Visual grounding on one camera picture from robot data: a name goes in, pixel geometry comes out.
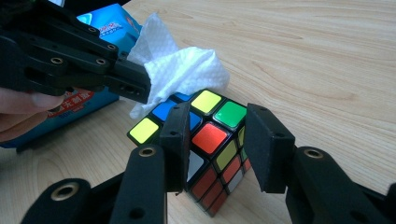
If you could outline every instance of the tissue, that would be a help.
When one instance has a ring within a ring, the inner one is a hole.
[[[148,17],[127,59],[144,65],[151,79],[148,103],[136,104],[132,119],[142,119],[176,92],[190,95],[206,88],[223,92],[230,80],[213,49],[179,49],[157,14]]]

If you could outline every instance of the tissue box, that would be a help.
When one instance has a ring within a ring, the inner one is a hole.
[[[191,154],[186,191],[213,217],[250,169],[243,149],[245,106],[209,90],[191,96],[177,93],[157,105],[127,135],[138,146],[152,143],[161,132],[171,107],[182,102],[191,103]]]
[[[100,37],[117,45],[120,52],[131,50],[141,30],[141,26],[118,4],[78,16],[78,19],[99,29]],[[74,91],[67,93],[65,97],[59,112],[50,113],[49,118],[33,130],[0,147],[20,147],[120,98],[107,89],[101,92]]]

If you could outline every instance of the cube face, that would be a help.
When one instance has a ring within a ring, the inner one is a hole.
[[[191,153],[186,191],[213,217],[249,168],[243,150],[245,106],[209,90],[193,95],[176,93],[137,123],[128,136],[138,146],[150,143],[161,131],[170,109],[182,102],[191,103]]]

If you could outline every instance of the wooden table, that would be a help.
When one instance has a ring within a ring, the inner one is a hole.
[[[396,3],[363,1],[143,1],[180,48],[214,49],[231,74],[224,95],[264,105],[296,145],[329,152],[357,183],[380,193],[396,181]],[[21,221],[50,184],[93,186],[119,174],[135,145],[133,102],[120,100],[38,139],[17,155],[0,150],[0,223]],[[187,196],[168,197],[170,223],[290,223],[284,195],[260,193],[247,172],[218,214]]]

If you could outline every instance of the table surface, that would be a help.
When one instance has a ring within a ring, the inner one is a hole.
[[[296,145],[329,152],[357,183],[385,194],[396,181],[396,3],[134,0],[141,24],[163,19],[181,49],[214,49],[231,81],[224,95],[263,105]],[[20,222],[38,195],[67,177],[96,186],[122,172],[134,102],[121,99],[34,141],[0,149],[1,223]],[[261,193],[248,171],[215,217],[183,193],[169,223],[291,223],[284,195]]]

